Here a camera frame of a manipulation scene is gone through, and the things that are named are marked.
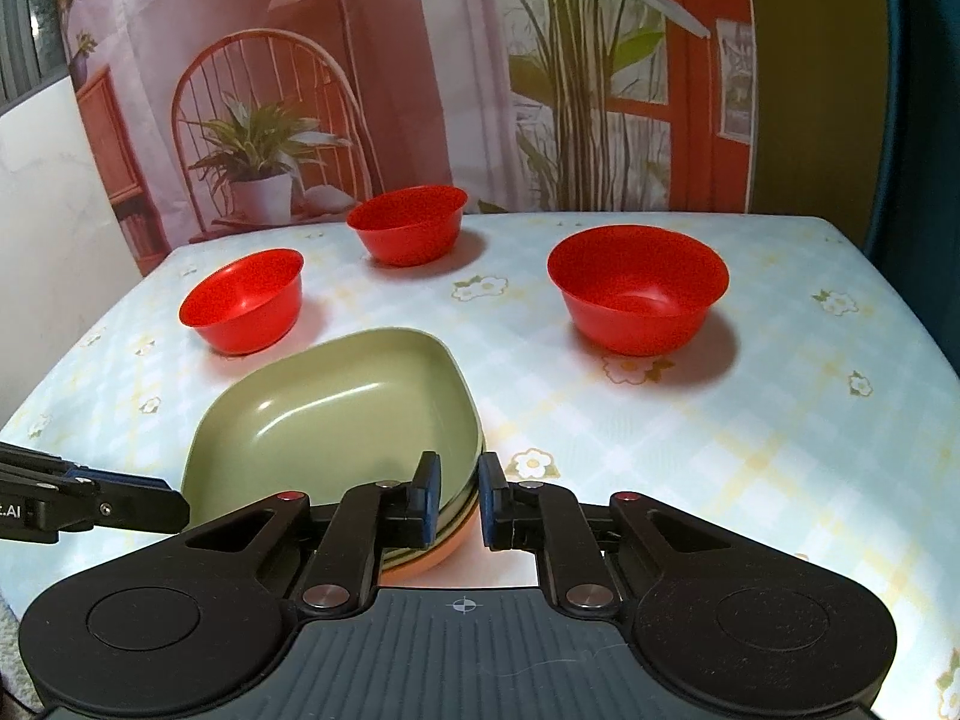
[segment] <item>window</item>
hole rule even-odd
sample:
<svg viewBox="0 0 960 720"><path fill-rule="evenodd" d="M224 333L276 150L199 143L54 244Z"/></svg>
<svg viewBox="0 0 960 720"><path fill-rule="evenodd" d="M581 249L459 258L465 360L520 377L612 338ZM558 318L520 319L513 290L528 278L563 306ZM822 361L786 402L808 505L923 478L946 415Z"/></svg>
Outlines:
<svg viewBox="0 0 960 720"><path fill-rule="evenodd" d="M65 75L56 0L0 0L0 112Z"/></svg>

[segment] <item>chair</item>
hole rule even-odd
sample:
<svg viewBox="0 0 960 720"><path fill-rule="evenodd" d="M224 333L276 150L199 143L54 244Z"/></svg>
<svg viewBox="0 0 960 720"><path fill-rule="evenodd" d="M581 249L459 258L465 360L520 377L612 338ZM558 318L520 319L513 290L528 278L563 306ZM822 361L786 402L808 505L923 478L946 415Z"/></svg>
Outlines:
<svg viewBox="0 0 960 720"><path fill-rule="evenodd" d="M344 71L314 41L283 29L244 29L208 46L190 63L174 91L171 106L176 157L200 225L197 240L229 232L262 229L237 213L232 190L215 176L200 178L189 166L211 151L197 122L227 114L224 95L263 105L286 103L304 117L318 119L320 129L347 138L351 146L323 148L323 165L302 168L304 189L329 184L358 202L381 191L382 180L373 143L356 95ZM317 215L299 209L294 224Z"/></svg>

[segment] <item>printed backdrop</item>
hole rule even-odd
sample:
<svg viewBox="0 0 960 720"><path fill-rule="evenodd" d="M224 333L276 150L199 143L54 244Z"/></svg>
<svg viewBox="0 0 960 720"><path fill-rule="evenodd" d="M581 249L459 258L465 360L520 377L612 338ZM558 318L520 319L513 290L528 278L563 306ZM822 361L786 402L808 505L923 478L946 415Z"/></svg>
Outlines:
<svg viewBox="0 0 960 720"><path fill-rule="evenodd" d="M419 184L486 213L748 203L750 0L58 1L144 274L186 242ZM238 167L264 122L296 147Z"/></svg>

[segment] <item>crosshair marking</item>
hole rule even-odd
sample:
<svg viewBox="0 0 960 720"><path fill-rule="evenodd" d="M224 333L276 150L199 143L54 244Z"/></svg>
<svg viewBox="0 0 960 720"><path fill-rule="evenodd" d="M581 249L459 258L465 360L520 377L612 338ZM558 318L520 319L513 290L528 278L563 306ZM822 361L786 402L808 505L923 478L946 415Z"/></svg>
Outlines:
<svg viewBox="0 0 960 720"><path fill-rule="evenodd" d="M477 607L481 607L482 605L483 604L479 604L470 600L466 595L464 595L463 598L458 598L452 604L448 604L449 607L453 607L454 611L459 611L461 614L466 614L468 611L475 610Z"/></svg>

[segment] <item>curtain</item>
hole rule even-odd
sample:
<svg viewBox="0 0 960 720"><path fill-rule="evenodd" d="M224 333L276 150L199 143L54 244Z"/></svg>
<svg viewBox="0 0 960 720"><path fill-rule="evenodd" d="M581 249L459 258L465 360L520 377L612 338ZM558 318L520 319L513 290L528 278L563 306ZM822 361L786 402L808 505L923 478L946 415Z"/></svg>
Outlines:
<svg viewBox="0 0 960 720"><path fill-rule="evenodd" d="M890 12L895 142L869 253L960 372L960 0L892 0Z"/></svg>

